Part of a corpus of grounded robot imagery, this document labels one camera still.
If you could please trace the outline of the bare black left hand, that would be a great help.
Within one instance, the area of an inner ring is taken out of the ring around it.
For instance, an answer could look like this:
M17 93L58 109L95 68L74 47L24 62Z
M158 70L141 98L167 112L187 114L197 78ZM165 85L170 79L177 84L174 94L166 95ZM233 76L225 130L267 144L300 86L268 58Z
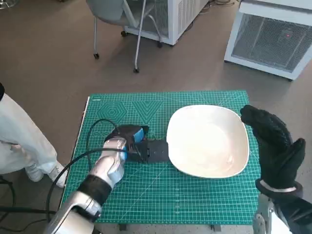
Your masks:
M138 143L144 140L145 135L149 132L149 126L123 124L113 130L113 133L122 136L129 144Z

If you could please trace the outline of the black knitted gloved right hand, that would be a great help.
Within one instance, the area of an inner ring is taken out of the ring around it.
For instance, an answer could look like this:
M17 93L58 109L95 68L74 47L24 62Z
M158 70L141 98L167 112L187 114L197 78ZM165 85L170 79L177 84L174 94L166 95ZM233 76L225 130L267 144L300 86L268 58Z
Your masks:
M245 105L240 113L258 143L260 181L275 190L294 188L297 171L305 158L305 139L293 141L286 124L268 111Z

